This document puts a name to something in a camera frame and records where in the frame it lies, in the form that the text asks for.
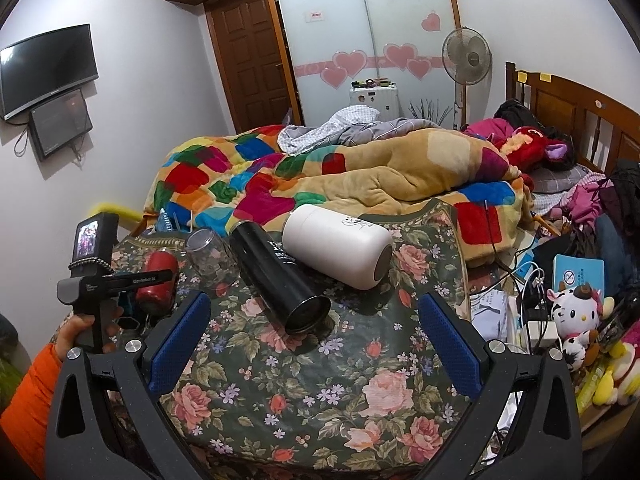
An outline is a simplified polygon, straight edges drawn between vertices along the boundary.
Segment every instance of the fan grille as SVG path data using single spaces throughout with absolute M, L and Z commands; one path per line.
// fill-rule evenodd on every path
M 449 77 L 461 85 L 475 85 L 486 77 L 492 55 L 482 35 L 472 28 L 452 31 L 442 45 L 442 62 Z

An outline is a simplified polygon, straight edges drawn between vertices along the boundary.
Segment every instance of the white power adapter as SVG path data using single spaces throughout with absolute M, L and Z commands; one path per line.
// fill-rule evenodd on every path
M 538 344 L 540 332 L 543 329 L 545 330 L 545 333 L 542 335 L 542 341 L 540 341 L 539 345 L 540 348 L 548 348 L 558 342 L 558 327 L 553 321 L 528 321 L 527 327 L 529 328 L 532 347 Z

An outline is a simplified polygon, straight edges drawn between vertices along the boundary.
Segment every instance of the small cow plush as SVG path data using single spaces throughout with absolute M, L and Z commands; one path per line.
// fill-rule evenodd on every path
M 596 329 L 601 319 L 610 316 L 613 298 L 605 298 L 602 302 L 600 291 L 591 288 L 589 283 L 566 288 L 564 282 L 560 282 L 560 292 L 549 289 L 546 296 L 553 303 L 551 319 L 562 340 L 562 352 L 569 370 L 573 372 L 582 365 L 591 365 L 600 351 L 595 343 Z

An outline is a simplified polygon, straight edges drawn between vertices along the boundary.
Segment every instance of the black device below television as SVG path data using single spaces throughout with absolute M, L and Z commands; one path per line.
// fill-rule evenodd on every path
M 88 24 L 60 28 L 0 50 L 0 105 L 8 120 L 98 78 Z
M 29 113 L 31 142 L 40 160 L 93 127 L 79 89 L 56 96 Z

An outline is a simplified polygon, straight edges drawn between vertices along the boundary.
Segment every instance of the orange jacket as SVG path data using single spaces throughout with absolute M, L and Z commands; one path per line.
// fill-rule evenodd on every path
M 0 416 L 0 427 L 15 450 L 42 479 L 49 409 L 61 366 L 53 344 L 45 346 Z

